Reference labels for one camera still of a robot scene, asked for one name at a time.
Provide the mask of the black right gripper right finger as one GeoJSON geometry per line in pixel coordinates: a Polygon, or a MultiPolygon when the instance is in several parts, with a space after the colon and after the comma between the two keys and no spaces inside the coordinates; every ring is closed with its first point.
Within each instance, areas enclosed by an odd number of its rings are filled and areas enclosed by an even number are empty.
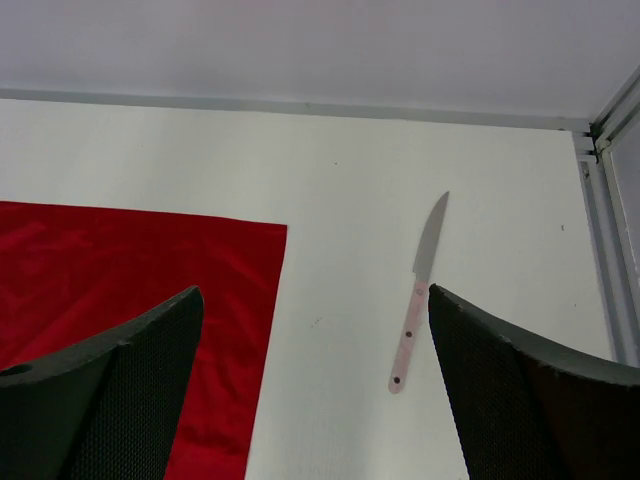
{"type": "Polygon", "coordinates": [[[472,479],[636,479],[639,370],[433,284],[429,327],[472,479]]]}

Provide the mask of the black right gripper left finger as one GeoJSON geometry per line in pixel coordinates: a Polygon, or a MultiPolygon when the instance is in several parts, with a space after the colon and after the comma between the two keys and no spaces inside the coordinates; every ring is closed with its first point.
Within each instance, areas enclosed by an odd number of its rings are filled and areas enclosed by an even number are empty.
{"type": "Polygon", "coordinates": [[[163,478],[203,318],[193,286],[121,325],[2,370],[2,478],[163,478]]]}

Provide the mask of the pink handled knife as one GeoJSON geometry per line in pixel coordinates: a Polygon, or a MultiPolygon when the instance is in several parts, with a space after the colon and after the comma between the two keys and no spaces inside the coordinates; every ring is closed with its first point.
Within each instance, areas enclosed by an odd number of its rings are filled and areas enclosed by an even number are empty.
{"type": "Polygon", "coordinates": [[[449,194],[450,192],[447,191],[437,200],[421,233],[412,268],[415,276],[413,289],[388,382],[388,390],[391,394],[400,393],[404,389],[407,380],[413,350],[424,317],[429,279],[443,227],[449,194]]]}

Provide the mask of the red cloth napkin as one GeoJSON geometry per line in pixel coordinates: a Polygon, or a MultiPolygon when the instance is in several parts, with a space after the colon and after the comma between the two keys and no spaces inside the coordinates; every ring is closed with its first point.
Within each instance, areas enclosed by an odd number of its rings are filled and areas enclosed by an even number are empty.
{"type": "Polygon", "coordinates": [[[166,475],[241,479],[286,241],[280,224],[3,202],[1,364],[65,348],[197,286],[202,334],[166,475]]]}

